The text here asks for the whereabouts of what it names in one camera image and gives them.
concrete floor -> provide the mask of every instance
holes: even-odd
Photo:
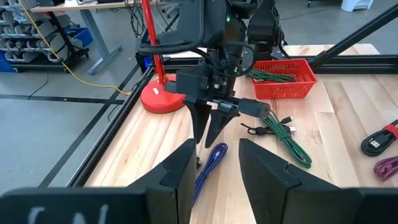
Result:
[[[305,0],[277,0],[277,7],[290,45],[335,44],[395,3],[396,0],[375,1],[370,10],[355,12],[342,11],[336,1],[313,2],[307,8]],[[155,9],[153,12],[160,18]],[[78,11],[69,15],[73,22],[84,26]],[[123,44],[123,50],[111,65],[90,76],[86,71],[100,57],[92,45],[90,58],[84,58],[74,71],[88,82],[118,86],[136,65],[135,38],[129,15],[125,10],[100,10],[93,15],[108,48],[111,50]],[[395,20],[361,42],[372,43],[383,54],[396,54],[397,27],[398,20]],[[138,73],[125,91],[137,81]],[[113,89],[84,85],[63,72],[50,72],[49,75],[48,84],[35,96],[108,99],[114,93]],[[45,79],[45,72],[0,73],[0,95],[30,95]],[[125,96],[118,95],[117,99],[125,99]],[[102,107],[102,104],[94,103],[0,99],[0,194],[16,187],[40,185],[65,152],[78,144],[50,182],[50,186],[65,186],[108,124],[106,117],[113,106],[106,110],[81,143],[76,142]]]

red plastic basket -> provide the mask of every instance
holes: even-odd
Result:
[[[305,59],[270,60],[257,62],[254,68],[294,77],[293,83],[252,81],[257,99],[304,98],[318,81]]]

red lamp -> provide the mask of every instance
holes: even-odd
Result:
[[[152,18],[152,11],[150,9],[149,0],[141,0],[144,11],[145,20],[147,22],[148,34],[150,44],[156,44],[156,33],[154,27],[154,20]],[[141,102],[145,110],[151,113],[169,113],[176,111],[184,106],[183,100],[185,95],[170,93],[165,90],[168,78],[165,75],[163,64],[160,61],[159,55],[154,55],[155,70],[159,76],[158,79],[153,80],[144,87],[141,92]],[[175,76],[169,77],[170,80],[175,80]]]

green cable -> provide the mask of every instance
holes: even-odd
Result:
[[[297,142],[295,142],[290,134],[284,129],[278,117],[273,111],[270,111],[268,117],[262,118],[262,121],[268,125],[268,127],[278,136],[278,138],[284,143],[285,147],[293,158],[304,168],[311,168],[312,159],[304,151]]]
[[[285,82],[296,82],[294,77],[283,75],[283,74],[273,74],[270,72],[253,69],[248,74],[248,77],[255,79],[255,81],[272,81],[278,83],[285,83]]]

workbench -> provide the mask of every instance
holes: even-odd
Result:
[[[285,49],[290,55],[316,55],[329,47],[295,45]],[[378,54],[378,51],[370,44],[356,44],[343,54]],[[196,55],[173,57],[183,61],[182,57]],[[297,129],[292,136],[313,159],[312,167],[306,171],[339,187],[398,187],[398,175],[382,182],[373,173],[377,161],[398,155],[398,144],[377,157],[365,156],[359,148],[365,137],[397,119],[398,77],[369,74],[317,75],[317,78],[318,83],[304,99],[264,100],[279,119],[295,118],[288,124]],[[255,98],[250,78],[237,78],[234,90],[238,98]],[[139,90],[126,100],[115,119],[71,182],[79,182],[78,179],[86,176],[84,182],[80,181],[85,187],[127,186],[193,137],[186,107],[169,114],[149,113],[142,107]],[[255,223],[241,178],[239,138],[248,138],[297,165],[275,136],[249,135],[240,123],[263,125],[258,118],[242,114],[218,136],[213,146],[225,142],[229,149],[207,178],[193,207],[191,223]],[[113,133],[109,132],[112,126],[117,127]],[[197,153],[205,163],[211,148],[205,149],[203,141],[204,137],[197,145]]]
[[[95,23],[93,15],[90,12],[90,9],[110,9],[117,7],[126,7],[126,5],[124,2],[115,2],[115,3],[106,3],[106,4],[98,4],[97,2],[88,2],[88,3],[78,4],[77,1],[78,0],[65,0],[65,3],[59,4],[58,6],[48,6],[48,7],[37,6],[31,9],[31,11],[32,12],[56,12],[56,11],[70,11],[70,10],[80,11],[81,17],[83,18],[88,30],[90,31],[90,34],[93,37],[93,42],[97,45],[99,54],[101,55],[101,58],[88,70],[88,73],[90,75],[94,75],[97,71],[100,71],[102,68],[107,66],[107,64],[109,64],[113,58],[115,58],[118,52],[122,49],[122,45],[119,45],[114,50],[108,50],[105,41],[101,35],[101,32],[98,29],[97,24]],[[166,4],[166,3],[160,1],[159,2],[151,1],[150,4]]]

